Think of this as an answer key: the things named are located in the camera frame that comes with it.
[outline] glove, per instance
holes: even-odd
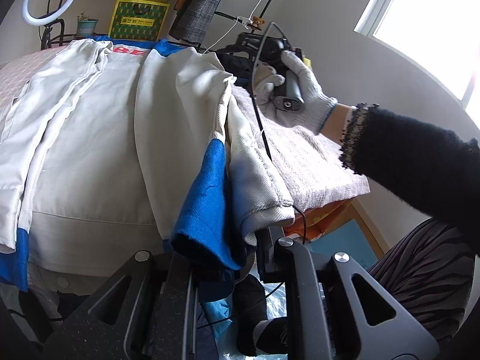
[[[284,127],[303,126],[315,135],[325,125],[328,116],[337,105],[337,99],[326,96],[314,73],[293,52],[283,51],[282,62],[298,77],[300,91],[305,103],[302,111],[281,111],[270,101],[270,94],[285,78],[276,74],[270,66],[259,66],[259,78],[254,81],[257,104],[265,117]]]

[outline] window frame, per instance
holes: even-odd
[[[385,43],[382,40],[375,38],[374,33],[377,30],[377,28],[380,26],[383,18],[385,17],[385,14],[388,11],[388,8],[390,7],[390,3],[392,3],[392,1],[393,0],[370,0],[362,16],[360,17],[360,20],[358,21],[354,31],[358,32],[359,34],[362,34],[366,38],[372,39],[375,42],[382,44],[383,46],[389,48],[390,50],[404,57],[406,60],[408,60],[417,68],[419,68],[421,71],[423,71],[425,74],[427,74],[436,83],[438,83],[465,110],[465,108],[469,104],[470,98],[475,88],[475,72],[472,72],[472,76],[470,77],[470,81],[469,81],[469,84],[467,85],[465,93],[463,97],[459,99],[436,76],[431,74],[426,68],[420,65],[417,61],[405,55],[400,50],[392,47],[388,43]]]

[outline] white wall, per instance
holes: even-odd
[[[52,0],[51,7],[56,8],[59,0]],[[72,5],[62,15],[65,20],[65,33],[75,33],[77,26],[77,15],[85,12],[89,17],[98,19],[99,22],[95,28],[97,33],[107,33],[109,30],[110,19],[116,0],[74,0]],[[177,0],[168,0],[170,11],[167,17],[167,23],[172,23],[175,12],[173,7]],[[33,53],[40,49],[40,39],[38,37],[38,28],[26,24],[22,19],[22,2],[15,0],[8,14],[0,25],[0,67],[8,61],[14,60],[20,56]],[[218,10],[233,16],[248,16],[254,9],[258,0],[222,0]],[[263,0],[256,13],[259,14],[267,0]],[[275,0],[267,12],[268,18],[272,12],[279,7],[280,0]],[[47,0],[30,0],[29,10],[32,16],[45,14]],[[170,25],[164,25],[162,36],[167,36]],[[223,17],[215,16],[210,28],[206,34],[204,45],[210,46],[216,42],[220,36],[225,34],[232,26],[233,21]],[[237,25],[225,39],[218,44],[223,46],[234,42],[239,32],[246,31],[243,27]]]
[[[472,120],[435,81],[395,52],[353,31],[368,1],[282,0],[273,19],[312,59],[326,94],[349,105],[378,103],[454,130],[464,140],[479,137]],[[370,188],[371,193],[359,201],[389,246],[426,218],[378,184],[371,182]],[[473,300],[480,293],[479,271]]]

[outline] teal flower pot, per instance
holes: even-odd
[[[77,22],[77,33],[75,36],[91,36],[95,30],[98,20],[82,20]]]

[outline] potted plant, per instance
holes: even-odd
[[[97,19],[90,19],[85,12],[82,12],[77,16],[77,33],[75,36],[87,37],[93,35],[95,26],[97,25]]]

